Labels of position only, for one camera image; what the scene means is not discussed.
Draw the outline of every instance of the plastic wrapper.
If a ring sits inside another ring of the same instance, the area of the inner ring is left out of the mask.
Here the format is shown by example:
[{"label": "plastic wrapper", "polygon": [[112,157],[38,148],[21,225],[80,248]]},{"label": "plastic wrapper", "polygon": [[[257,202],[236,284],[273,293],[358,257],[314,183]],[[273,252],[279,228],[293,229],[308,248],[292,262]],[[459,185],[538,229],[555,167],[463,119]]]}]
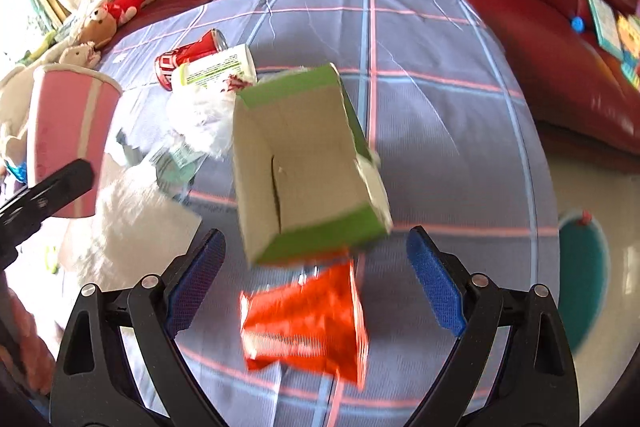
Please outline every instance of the plastic wrapper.
[{"label": "plastic wrapper", "polygon": [[156,177],[147,160],[124,168],[105,155],[95,216],[68,220],[58,256],[78,287],[128,288],[187,251],[202,218],[163,194]]},{"label": "plastic wrapper", "polygon": [[220,158],[232,144],[236,91],[256,82],[245,44],[182,64],[172,73],[169,124],[192,149]]},{"label": "plastic wrapper", "polygon": [[233,91],[189,86],[174,90],[166,103],[166,113],[171,127],[184,135],[192,149],[220,158],[233,142],[235,101]]},{"label": "plastic wrapper", "polygon": [[240,294],[249,370],[280,361],[364,387],[369,339],[353,262],[254,295]]},{"label": "plastic wrapper", "polygon": [[142,163],[151,163],[156,170],[158,187],[169,197],[183,200],[189,193],[196,172],[207,155],[193,150],[184,136],[170,134],[153,147]]}]

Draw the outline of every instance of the teal round rug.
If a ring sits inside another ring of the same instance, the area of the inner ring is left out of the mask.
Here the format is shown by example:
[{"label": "teal round rug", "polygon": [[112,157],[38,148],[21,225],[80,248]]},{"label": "teal round rug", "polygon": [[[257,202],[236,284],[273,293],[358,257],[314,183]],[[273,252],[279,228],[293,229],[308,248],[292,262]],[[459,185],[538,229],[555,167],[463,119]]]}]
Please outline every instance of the teal round rug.
[{"label": "teal round rug", "polygon": [[571,212],[559,224],[558,311],[574,354],[602,309],[609,283],[607,239],[596,219],[585,216]]}]

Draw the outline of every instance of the teddy bear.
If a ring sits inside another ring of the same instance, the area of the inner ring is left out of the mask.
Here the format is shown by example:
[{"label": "teddy bear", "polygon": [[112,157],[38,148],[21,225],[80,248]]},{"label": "teddy bear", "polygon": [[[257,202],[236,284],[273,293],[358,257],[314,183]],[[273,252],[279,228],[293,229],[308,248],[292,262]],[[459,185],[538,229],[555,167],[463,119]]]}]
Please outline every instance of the teddy bear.
[{"label": "teddy bear", "polygon": [[53,62],[94,69],[100,61],[100,52],[94,51],[92,42],[78,46],[69,46],[69,42],[70,38],[56,44],[31,66],[17,66],[0,81],[0,157],[14,169],[27,154],[33,71]]},{"label": "teddy bear", "polygon": [[94,42],[99,50],[108,44],[117,29],[155,0],[106,0],[84,21],[79,33],[81,43]]}]

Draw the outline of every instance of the pink box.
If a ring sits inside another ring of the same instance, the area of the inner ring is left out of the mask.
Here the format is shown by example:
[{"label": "pink box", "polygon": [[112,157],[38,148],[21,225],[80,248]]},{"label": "pink box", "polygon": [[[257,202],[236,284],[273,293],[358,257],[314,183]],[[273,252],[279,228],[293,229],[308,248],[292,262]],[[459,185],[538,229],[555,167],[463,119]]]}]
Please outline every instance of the pink box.
[{"label": "pink box", "polygon": [[33,77],[27,135],[29,186],[84,158],[94,169],[94,188],[55,216],[93,216],[104,146],[122,88],[106,74],[70,64],[41,66]]}]

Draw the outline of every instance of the green cardboard box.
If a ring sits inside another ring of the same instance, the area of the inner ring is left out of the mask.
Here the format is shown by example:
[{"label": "green cardboard box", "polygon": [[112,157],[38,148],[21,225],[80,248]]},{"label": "green cardboard box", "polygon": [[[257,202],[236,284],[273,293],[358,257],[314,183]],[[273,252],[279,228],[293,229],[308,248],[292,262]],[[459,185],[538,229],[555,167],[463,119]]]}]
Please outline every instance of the green cardboard box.
[{"label": "green cardboard box", "polygon": [[334,65],[239,91],[233,134],[249,263],[306,262],[391,230],[385,187]]}]

